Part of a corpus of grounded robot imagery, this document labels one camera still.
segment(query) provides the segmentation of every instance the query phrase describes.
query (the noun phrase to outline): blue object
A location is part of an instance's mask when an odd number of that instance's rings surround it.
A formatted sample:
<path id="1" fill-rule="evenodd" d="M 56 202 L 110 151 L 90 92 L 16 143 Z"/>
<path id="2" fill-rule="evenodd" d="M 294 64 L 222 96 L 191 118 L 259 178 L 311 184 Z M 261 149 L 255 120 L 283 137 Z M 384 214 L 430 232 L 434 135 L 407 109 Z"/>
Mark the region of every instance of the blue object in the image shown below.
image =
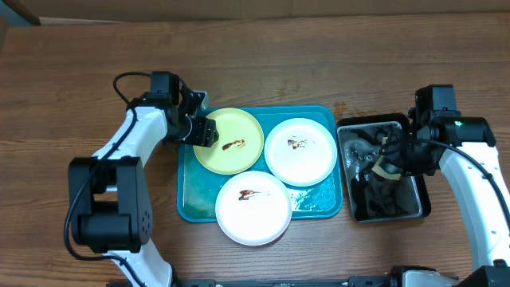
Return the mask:
<path id="1" fill-rule="evenodd" d="M 271 130 L 284 120 L 306 118 L 322 124 L 336 138 L 335 117 L 321 105 L 296 105 L 240 108 L 252 114 L 262 126 L 264 140 Z M 200 112 L 207 115 L 216 109 Z M 216 222 L 214 208 L 216 197 L 223 185 L 235 175 L 219 175 L 207 170 L 194 155 L 193 147 L 181 145 L 178 156 L 177 210 L 190 222 Z M 264 171 L 271 174 L 265 163 L 264 152 L 248 171 Z M 288 184 L 292 200 L 292 219 L 330 218 L 343 205 L 343 185 L 339 158 L 333 172 L 321 183 L 310 187 L 294 187 Z"/>

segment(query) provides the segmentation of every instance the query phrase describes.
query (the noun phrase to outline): wood grain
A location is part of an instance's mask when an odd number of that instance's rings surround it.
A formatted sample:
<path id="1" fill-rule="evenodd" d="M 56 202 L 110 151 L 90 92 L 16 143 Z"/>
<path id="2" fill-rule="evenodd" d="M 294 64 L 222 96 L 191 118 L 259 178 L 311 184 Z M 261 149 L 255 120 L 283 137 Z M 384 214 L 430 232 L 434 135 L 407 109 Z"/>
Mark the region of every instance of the wood grain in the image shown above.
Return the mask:
<path id="1" fill-rule="evenodd" d="M 112 88 L 119 73 L 171 70 L 209 91 L 213 107 L 319 103 L 337 120 L 406 112 L 417 88 L 454 84 L 464 115 L 491 124 L 508 181 L 509 33 L 510 14 L 10 29 L 0 56 L 0 285 L 123 278 L 111 262 L 73 260 L 61 239 L 70 160 L 91 155 L 124 120 Z M 148 81 L 120 88 L 134 97 Z M 146 175 L 153 239 L 181 278 L 346 278 L 393 265 L 470 273 L 465 228 L 441 175 L 426 179 L 433 211 L 424 220 L 360 225 L 346 202 L 334 218 L 293 221 L 276 244 L 249 248 L 216 224 L 180 218 L 176 168 L 177 155 L 160 147 Z"/>

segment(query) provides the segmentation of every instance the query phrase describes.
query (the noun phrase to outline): plate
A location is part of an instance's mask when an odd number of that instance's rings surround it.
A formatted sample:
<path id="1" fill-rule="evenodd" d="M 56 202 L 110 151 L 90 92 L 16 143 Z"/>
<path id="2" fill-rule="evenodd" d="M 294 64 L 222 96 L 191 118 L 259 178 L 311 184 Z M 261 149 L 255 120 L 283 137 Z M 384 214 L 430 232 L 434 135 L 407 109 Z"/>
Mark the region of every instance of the plate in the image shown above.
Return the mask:
<path id="1" fill-rule="evenodd" d="M 247 246 L 279 238 L 292 217 L 287 187 L 262 171 L 247 171 L 229 179 L 218 194 L 215 210 L 223 232 Z"/>
<path id="2" fill-rule="evenodd" d="M 325 180 L 337 160 L 332 134 L 309 119 L 290 119 L 268 135 L 264 149 L 269 170 L 282 182 L 307 187 Z"/>
<path id="3" fill-rule="evenodd" d="M 193 146 L 198 161 L 208 170 L 234 175 L 251 167 L 264 148 L 261 125 L 238 108 L 222 108 L 209 115 L 216 121 L 219 139 L 212 147 Z"/>

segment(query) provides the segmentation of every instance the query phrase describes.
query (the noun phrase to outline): cable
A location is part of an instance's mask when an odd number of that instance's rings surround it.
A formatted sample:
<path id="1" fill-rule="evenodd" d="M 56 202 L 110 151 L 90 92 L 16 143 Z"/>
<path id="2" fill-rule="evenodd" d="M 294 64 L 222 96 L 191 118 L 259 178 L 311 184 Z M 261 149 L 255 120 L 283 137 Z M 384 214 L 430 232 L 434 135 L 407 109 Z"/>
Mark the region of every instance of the cable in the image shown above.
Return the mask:
<path id="1" fill-rule="evenodd" d="M 467 153 L 463 152 L 462 150 L 460 150 L 456 147 L 452 147 L 446 143 L 438 142 L 435 140 L 412 139 L 412 138 L 396 140 L 396 141 L 393 141 L 390 143 L 385 143 L 384 145 L 381 146 L 381 148 L 379 150 L 379 154 L 386 155 L 386 153 L 387 154 L 394 153 L 394 151 L 385 152 L 385 151 L 383 151 L 383 149 L 388 148 L 389 146 L 392 146 L 395 144 L 402 144 L 402 143 L 407 143 L 407 144 L 409 144 L 409 143 L 417 143 L 417 144 L 424 143 L 424 144 L 435 145 L 438 147 L 444 147 L 444 148 L 449 149 L 450 151 L 454 151 L 457 154 L 462 155 L 465 159 L 467 159 L 470 163 L 472 163 L 475 167 L 477 167 L 477 169 L 480 170 L 480 172 L 484 176 L 484 178 L 489 181 L 489 183 L 492 186 L 492 189 L 496 193 L 498 201 L 500 202 L 500 205 L 501 205 L 501 210 L 503 211 L 504 219 L 506 220 L 508 229 L 510 230 L 510 211 L 508 210 L 508 206 L 507 206 L 506 202 L 504 201 L 503 193 L 501 192 L 500 188 L 497 186 L 497 183 L 494 180 L 494 177 L 492 176 L 492 174 L 490 172 L 488 172 L 480 163 L 478 163 L 471 155 L 468 155 Z"/>
<path id="2" fill-rule="evenodd" d="M 126 97 L 119 91 L 119 89 L 117 88 L 117 84 L 116 84 L 116 82 L 121 77 L 124 77 L 127 75 L 141 75 L 141 76 L 148 76 L 148 77 L 150 77 L 151 75 L 147 74 L 147 73 L 141 73 L 141 72 L 128 72 L 128 73 L 120 74 L 119 76 L 117 76 L 115 78 L 115 80 L 113 80 L 113 88 L 115 89 L 117 94 L 120 96 L 120 98 L 122 100 L 124 100 L 127 104 L 129 104 L 128 99 L 126 99 Z M 87 179 L 80 186 L 80 189 L 76 193 L 76 196 L 74 197 L 73 202 L 69 206 L 67 215 L 65 216 L 64 244 L 65 244 L 65 248 L 67 249 L 67 251 L 69 251 L 69 253 L 73 257 L 75 257 L 77 260 L 82 260 L 82 261 L 101 261 L 101 260 L 108 260 L 108 259 L 117 260 L 119 262 L 120 266 L 126 267 L 126 270 L 131 274 L 131 277 L 136 282 L 136 284 L 140 285 L 141 287 L 144 287 L 145 284 L 136 275 L 134 269 L 129 265 L 128 261 L 125 258 L 122 258 L 121 256 L 118 256 L 118 255 L 101 255 L 101 256 L 92 256 L 92 257 L 79 255 L 73 249 L 73 247 L 71 246 L 71 242 L 69 240 L 69 227 L 71 225 L 71 217 L 73 216 L 74 209 L 76 208 L 76 205 L 77 205 L 78 201 L 80 200 L 80 197 L 83 194 L 85 187 L 87 186 L 87 184 L 90 183 L 90 180 L 95 175 L 95 173 L 97 173 L 97 171 L 101 168 L 101 166 L 103 166 L 104 163 L 106 163 L 106 160 L 110 157 L 110 155 L 112 155 L 120 147 L 122 142 L 128 137 L 129 133 L 132 131 L 132 129 L 136 125 L 136 121 L 138 120 L 137 115 L 136 115 L 136 110 L 134 108 L 131 108 L 131 110 L 133 112 L 133 121 L 129 124 L 129 127 L 124 132 L 124 134 L 119 138 L 119 140 L 113 144 L 112 148 L 99 160 L 99 162 L 96 164 L 96 166 L 88 173 Z"/>
<path id="3" fill-rule="evenodd" d="M 125 76 L 145 76 L 145 77 L 151 77 L 150 73 L 143 73 L 143 72 L 125 72 L 121 73 L 119 76 L 115 77 L 113 79 L 113 88 L 117 92 L 117 94 L 120 96 L 120 98 L 126 103 L 129 104 L 129 100 L 120 92 L 119 88 L 117 88 L 117 81 Z"/>

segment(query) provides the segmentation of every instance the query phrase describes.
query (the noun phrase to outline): white plastic part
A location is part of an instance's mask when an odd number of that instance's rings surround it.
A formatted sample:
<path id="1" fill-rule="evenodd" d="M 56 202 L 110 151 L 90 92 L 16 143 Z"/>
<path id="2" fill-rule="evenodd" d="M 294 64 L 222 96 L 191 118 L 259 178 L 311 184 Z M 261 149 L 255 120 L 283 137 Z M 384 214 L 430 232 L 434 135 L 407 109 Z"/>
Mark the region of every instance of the white plastic part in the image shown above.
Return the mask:
<path id="1" fill-rule="evenodd" d="M 486 143 L 463 143 L 459 149 L 493 175 L 509 206 L 510 195 L 501 175 L 496 148 Z M 473 271 L 483 265 L 494 265 L 496 259 L 510 264 L 510 232 L 489 181 L 462 155 L 448 149 L 439 160 L 439 167 L 461 210 L 473 254 Z"/>
<path id="2" fill-rule="evenodd" d="M 410 270 L 402 276 L 402 287 L 452 287 L 457 284 L 457 280 L 435 271 Z"/>
<path id="3" fill-rule="evenodd" d="M 255 191 L 242 197 L 242 191 Z M 247 171 L 229 179 L 216 199 L 216 218 L 235 242 L 259 246 L 279 238 L 292 217 L 287 187 L 262 171 Z"/>
<path id="4" fill-rule="evenodd" d="M 170 264 L 163 260 L 159 255 L 152 239 L 142 245 L 140 252 L 137 254 L 126 250 L 108 251 L 104 255 L 118 255 L 126 258 L 127 263 L 133 268 L 136 276 L 146 285 L 146 287 L 170 287 L 172 282 L 172 268 Z M 133 286 L 138 287 L 133 277 L 125 266 L 120 266 L 117 260 L 112 260 L 119 266 L 120 270 L 129 279 Z"/>
<path id="5" fill-rule="evenodd" d="M 265 141 L 264 157 L 269 170 L 295 187 L 325 180 L 333 171 L 337 156 L 332 134 L 310 119 L 281 122 Z"/>
<path id="6" fill-rule="evenodd" d="M 140 157 L 142 165 L 149 160 L 156 144 L 167 135 L 167 119 L 163 110 L 154 107 L 135 108 L 137 121 L 120 147 L 110 155 L 109 159 L 120 159 L 124 156 Z M 133 121 L 133 111 L 126 112 L 126 120 L 119 130 L 104 147 L 94 155 L 101 159 L 119 140 Z M 117 186 L 108 186 L 107 191 L 117 191 Z"/>

